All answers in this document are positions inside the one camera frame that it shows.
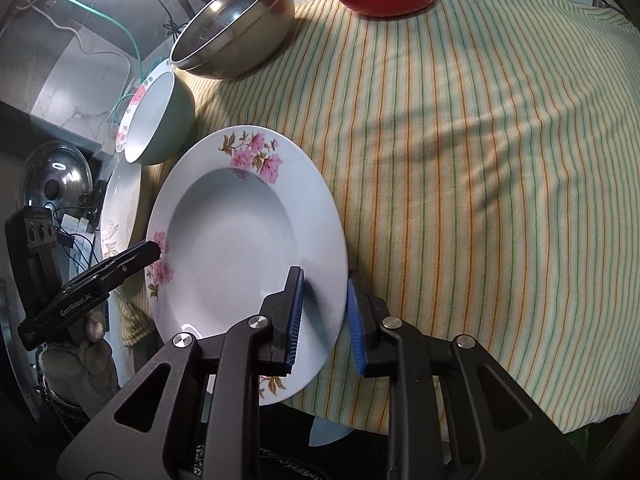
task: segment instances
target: pink flower pattern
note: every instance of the pink flower pattern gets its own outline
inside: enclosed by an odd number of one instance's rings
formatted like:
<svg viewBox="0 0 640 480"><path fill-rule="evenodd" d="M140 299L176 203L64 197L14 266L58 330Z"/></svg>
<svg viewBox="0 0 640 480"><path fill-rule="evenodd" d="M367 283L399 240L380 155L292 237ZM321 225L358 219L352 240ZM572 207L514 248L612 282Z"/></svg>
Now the pink flower pattern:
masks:
<svg viewBox="0 0 640 480"><path fill-rule="evenodd" d="M278 141L273 139L267 142L264 133L249 135L242 132L236 142L234 132L225 135L219 150L231 157L230 165L238 178L246 180L248 171L254 169L263 182L275 184L282 164L282 159L276 153L277 147Z"/></svg>
<svg viewBox="0 0 640 480"><path fill-rule="evenodd" d="M136 93L133 94L131 101L129 101L129 106L136 106L140 101L142 101L142 98L146 93L146 88L149 86L149 83L151 83L151 81L148 81L148 82L145 81L144 83L142 83L142 85L138 87L138 89L136 90Z"/></svg>
<svg viewBox="0 0 640 480"><path fill-rule="evenodd" d="M258 175L260 175L260 178L267 184L275 184L280 164L282 164L282 159L273 153L273 155L264 159L264 163L262 164L260 171L258 171Z"/></svg>
<svg viewBox="0 0 640 480"><path fill-rule="evenodd" d="M169 242L166 239L166 233L164 231L156 231L151 239L160 247L160 259L146 268L147 277L153 281L147 286L149 295L152 298L156 298L157 301L160 285L166 285L174 278L174 270L162 259L162 257L169 252Z"/></svg>
<svg viewBox="0 0 640 480"><path fill-rule="evenodd" d="M234 153L231 159L231 165L234 168L242 168L247 170L251 167L251 163L254 160L254 154L249 148L239 148Z"/></svg>
<svg viewBox="0 0 640 480"><path fill-rule="evenodd" d="M251 141L249 141L249 150L251 151L252 155L255 155L256 153L260 152L260 150L264 147L264 134L254 134L251 138Z"/></svg>

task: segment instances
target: striped towel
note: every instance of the striped towel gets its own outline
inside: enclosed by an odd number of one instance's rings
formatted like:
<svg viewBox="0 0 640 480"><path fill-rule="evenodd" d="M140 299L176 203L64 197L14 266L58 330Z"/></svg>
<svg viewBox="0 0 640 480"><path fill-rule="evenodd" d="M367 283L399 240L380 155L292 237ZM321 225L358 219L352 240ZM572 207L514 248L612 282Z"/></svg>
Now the striped towel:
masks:
<svg viewBox="0 0 640 480"><path fill-rule="evenodd" d="M628 409L640 389L638 31L565 0L439 0L398 20L310 0L296 15L292 40L251 75L180 73L199 136L260 124L302 147L366 286L426 334L475 336L561 430ZM288 402L384 432L388 383L361 380L349 351L343 330Z"/></svg>

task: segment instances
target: green bowl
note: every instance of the green bowl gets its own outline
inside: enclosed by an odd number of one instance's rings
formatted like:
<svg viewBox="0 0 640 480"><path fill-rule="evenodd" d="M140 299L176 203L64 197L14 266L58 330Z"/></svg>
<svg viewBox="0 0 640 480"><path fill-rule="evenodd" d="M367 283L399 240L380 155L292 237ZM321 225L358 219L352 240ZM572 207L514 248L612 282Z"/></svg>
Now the green bowl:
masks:
<svg viewBox="0 0 640 480"><path fill-rule="evenodd" d="M173 72L149 85L127 131L127 162L151 166L169 159L186 142L195 121L191 90Z"/></svg>

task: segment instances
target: green cable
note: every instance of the green cable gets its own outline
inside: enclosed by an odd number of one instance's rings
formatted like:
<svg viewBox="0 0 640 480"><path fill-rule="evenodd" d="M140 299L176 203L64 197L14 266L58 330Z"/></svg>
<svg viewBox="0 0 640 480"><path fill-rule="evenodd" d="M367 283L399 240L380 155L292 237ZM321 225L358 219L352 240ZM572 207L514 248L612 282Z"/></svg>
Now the green cable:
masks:
<svg viewBox="0 0 640 480"><path fill-rule="evenodd" d="M116 126L120 126L120 121L118 120L118 108L120 107L120 105L124 102L125 99L127 98L131 98L133 97L135 94L133 93L128 93L128 94L124 94L120 99L118 99L118 101L116 102L116 104L113 105L113 108L111 109L111 112L109 112L109 115L107 117L107 120L111 119L113 117L113 122L116 123Z"/></svg>
<svg viewBox="0 0 640 480"><path fill-rule="evenodd" d="M92 9L91 7L86 6L85 4L79 2L78 0L66 0L66 1L71 2L72 4L77 5L78 7L81 7L84 10L88 10L89 12L92 12L97 16L104 18L105 20L108 20L109 22L113 23L113 25L115 25L116 27L124 31L124 33L131 40L131 43L133 43L133 48L136 51L136 57L138 58L138 64L140 66L140 83L142 83L144 81L143 77L145 75L144 71L142 70L142 57L140 56L140 50L138 49L138 44L136 43L136 40L133 39L133 36L129 32L129 30L124 25L114 20L111 16L107 16L106 14L103 14L98 10Z"/></svg>

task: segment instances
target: stainless steel bowl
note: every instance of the stainless steel bowl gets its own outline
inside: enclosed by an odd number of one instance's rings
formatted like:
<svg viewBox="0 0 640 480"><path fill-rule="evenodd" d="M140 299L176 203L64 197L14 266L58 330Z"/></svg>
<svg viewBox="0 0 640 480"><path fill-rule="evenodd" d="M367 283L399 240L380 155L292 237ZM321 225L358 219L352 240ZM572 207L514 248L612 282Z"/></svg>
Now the stainless steel bowl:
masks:
<svg viewBox="0 0 640 480"><path fill-rule="evenodd" d="M287 36L293 0L212 0L171 50L171 62L192 74L235 78L270 57Z"/></svg>

